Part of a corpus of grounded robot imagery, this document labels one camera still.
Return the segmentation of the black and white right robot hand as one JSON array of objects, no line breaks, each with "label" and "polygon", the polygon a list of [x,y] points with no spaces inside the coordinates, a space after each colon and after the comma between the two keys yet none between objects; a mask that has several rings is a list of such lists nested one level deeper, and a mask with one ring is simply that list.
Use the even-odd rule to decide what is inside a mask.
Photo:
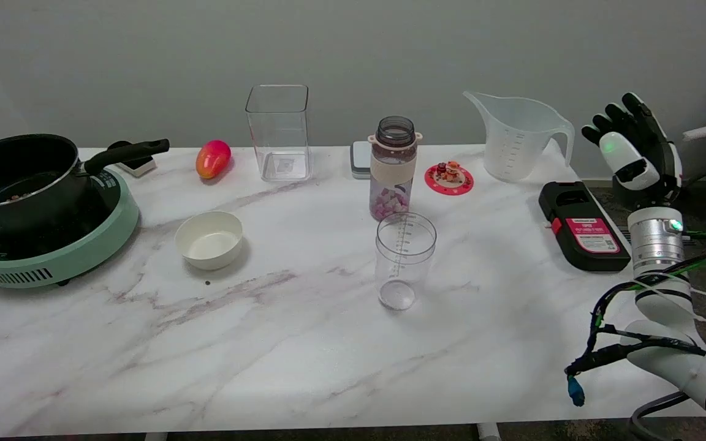
[{"label": "black and white right robot hand", "polygon": [[683,186],[683,164],[655,114],[635,93],[622,95],[581,128],[610,167],[613,194],[637,211],[672,206]]}]

